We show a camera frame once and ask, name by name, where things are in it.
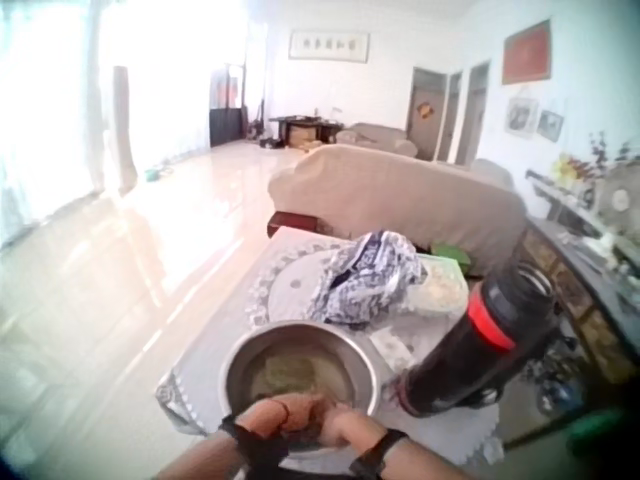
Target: thermos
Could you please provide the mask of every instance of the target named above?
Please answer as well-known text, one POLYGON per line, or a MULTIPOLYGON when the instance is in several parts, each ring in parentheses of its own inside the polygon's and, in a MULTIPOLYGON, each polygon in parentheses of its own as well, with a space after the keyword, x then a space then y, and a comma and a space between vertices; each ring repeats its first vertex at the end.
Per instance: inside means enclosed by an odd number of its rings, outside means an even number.
POLYGON ((555 333, 551 282, 527 263, 488 275, 471 292, 463 317, 422 363, 396 384, 402 407, 422 417, 497 401, 505 383, 544 353, 555 333))

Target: glossy floor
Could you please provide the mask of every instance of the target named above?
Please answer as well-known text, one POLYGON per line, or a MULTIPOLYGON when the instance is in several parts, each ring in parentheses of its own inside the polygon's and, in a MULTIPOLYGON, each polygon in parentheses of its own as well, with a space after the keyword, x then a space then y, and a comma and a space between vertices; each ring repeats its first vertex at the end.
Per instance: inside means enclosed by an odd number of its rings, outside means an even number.
POLYGON ((300 157, 218 147, 3 252, 10 463, 33 478, 148 478, 194 441, 173 429, 155 386, 268 242, 268 179, 300 157))

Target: beige sofa cover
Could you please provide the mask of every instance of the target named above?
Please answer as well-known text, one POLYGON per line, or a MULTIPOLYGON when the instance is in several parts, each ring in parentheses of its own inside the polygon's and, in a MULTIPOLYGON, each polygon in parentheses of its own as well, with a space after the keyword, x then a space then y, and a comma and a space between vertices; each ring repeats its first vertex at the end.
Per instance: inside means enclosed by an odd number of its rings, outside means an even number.
POLYGON ((478 274, 509 259, 525 226, 521 198, 482 176, 345 145, 276 173, 269 194, 276 210, 318 217, 338 237, 386 229, 422 247, 457 245, 478 274))
POLYGON ((403 130, 371 123, 356 123, 338 132, 336 143, 383 150, 407 157, 418 154, 418 147, 407 140, 407 134, 403 130))

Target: photo frame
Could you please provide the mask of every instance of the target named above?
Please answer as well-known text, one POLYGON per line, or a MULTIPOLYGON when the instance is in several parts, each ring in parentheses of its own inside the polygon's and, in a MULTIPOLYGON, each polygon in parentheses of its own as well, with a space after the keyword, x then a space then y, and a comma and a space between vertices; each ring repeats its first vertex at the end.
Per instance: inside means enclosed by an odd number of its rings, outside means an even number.
POLYGON ((551 78, 551 22, 533 25, 504 41, 502 84, 551 78))
POLYGON ((509 100, 505 130, 513 135, 530 137, 536 128, 538 101, 533 98, 514 97, 509 100))
POLYGON ((561 115, 549 110, 542 110, 540 112, 540 121, 538 122, 538 135, 552 142, 557 142, 562 132, 563 123, 564 117, 561 115))
POLYGON ((367 63, 369 34, 294 30, 289 42, 289 58, 367 63))

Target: metal bowl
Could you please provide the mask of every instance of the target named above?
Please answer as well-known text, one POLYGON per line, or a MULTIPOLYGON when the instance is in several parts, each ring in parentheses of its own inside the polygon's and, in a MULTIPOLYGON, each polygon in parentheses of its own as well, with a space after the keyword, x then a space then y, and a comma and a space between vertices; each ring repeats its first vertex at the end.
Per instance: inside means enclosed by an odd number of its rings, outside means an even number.
MULTIPOLYGON (((373 365, 360 346, 336 327, 305 322, 275 322, 240 339, 227 357, 220 376, 220 400, 224 414, 238 414, 254 400, 253 384, 260 365, 275 348, 295 347, 297 351, 321 349, 333 359, 344 376, 347 399, 339 399, 372 415, 380 401, 380 385, 373 365)), ((318 444, 290 446, 295 458, 316 456, 334 449, 318 444)))

